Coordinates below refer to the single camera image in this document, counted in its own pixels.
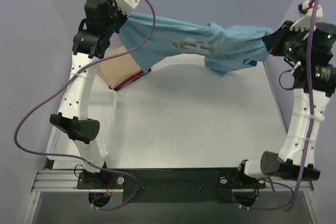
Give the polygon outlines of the light blue t shirt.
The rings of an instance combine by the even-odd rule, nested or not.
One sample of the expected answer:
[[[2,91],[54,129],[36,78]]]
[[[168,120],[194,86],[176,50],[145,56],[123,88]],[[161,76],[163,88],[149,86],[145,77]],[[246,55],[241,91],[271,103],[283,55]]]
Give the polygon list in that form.
[[[149,70],[163,59],[180,54],[204,56],[205,67],[224,76],[228,72],[257,66],[268,56],[262,41],[271,28],[235,25],[223,28],[133,13],[118,37],[142,70]]]

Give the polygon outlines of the white perforated plastic basket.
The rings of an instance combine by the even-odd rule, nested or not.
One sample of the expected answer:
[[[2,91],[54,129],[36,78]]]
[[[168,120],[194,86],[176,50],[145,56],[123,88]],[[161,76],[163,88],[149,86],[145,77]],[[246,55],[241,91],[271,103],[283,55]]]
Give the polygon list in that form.
[[[100,155],[104,158],[109,152],[112,142],[114,115],[117,105],[117,93],[113,90],[93,90],[88,104],[88,116],[100,122],[100,130],[97,135],[97,144]],[[66,154],[79,156],[76,145],[67,134],[53,127],[49,137],[47,153]]]

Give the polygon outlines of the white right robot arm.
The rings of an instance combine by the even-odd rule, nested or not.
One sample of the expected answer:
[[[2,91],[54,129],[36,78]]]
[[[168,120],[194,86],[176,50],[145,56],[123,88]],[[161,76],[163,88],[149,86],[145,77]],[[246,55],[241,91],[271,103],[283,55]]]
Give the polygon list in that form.
[[[316,23],[312,42],[307,30],[292,30],[286,21],[263,43],[273,56],[283,56],[294,77],[293,111],[285,142],[278,153],[265,151],[259,160],[242,161],[235,183],[248,186],[254,179],[280,177],[285,180],[317,180],[314,152],[324,113],[335,93],[335,67],[329,62],[335,42],[335,25]]]

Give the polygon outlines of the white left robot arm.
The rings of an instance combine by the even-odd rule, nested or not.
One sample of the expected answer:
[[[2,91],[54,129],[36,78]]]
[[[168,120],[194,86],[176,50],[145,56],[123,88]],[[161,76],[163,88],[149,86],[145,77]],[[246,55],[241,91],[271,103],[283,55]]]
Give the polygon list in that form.
[[[118,33],[141,0],[87,0],[85,18],[73,38],[71,84],[66,88],[63,101],[50,122],[76,145],[83,165],[83,180],[95,188],[108,182],[107,167],[98,144],[100,123],[88,117],[88,104],[98,60],[110,46],[110,38]]]

